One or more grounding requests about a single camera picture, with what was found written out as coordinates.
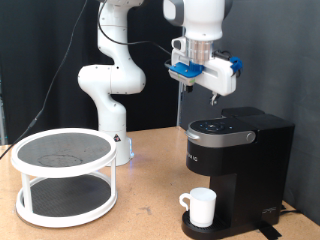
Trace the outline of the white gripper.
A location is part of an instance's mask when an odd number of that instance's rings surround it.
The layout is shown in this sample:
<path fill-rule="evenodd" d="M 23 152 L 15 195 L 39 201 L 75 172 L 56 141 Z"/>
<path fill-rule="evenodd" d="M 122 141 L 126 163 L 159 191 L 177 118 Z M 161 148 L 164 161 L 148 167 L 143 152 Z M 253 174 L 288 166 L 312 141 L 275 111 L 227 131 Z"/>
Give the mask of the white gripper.
<path fill-rule="evenodd" d="M 213 49 L 212 41 L 196 41 L 186 37 L 172 40 L 170 76 L 187 87 L 198 84 L 212 91 L 210 104 L 218 96 L 236 89 L 238 58 Z"/>

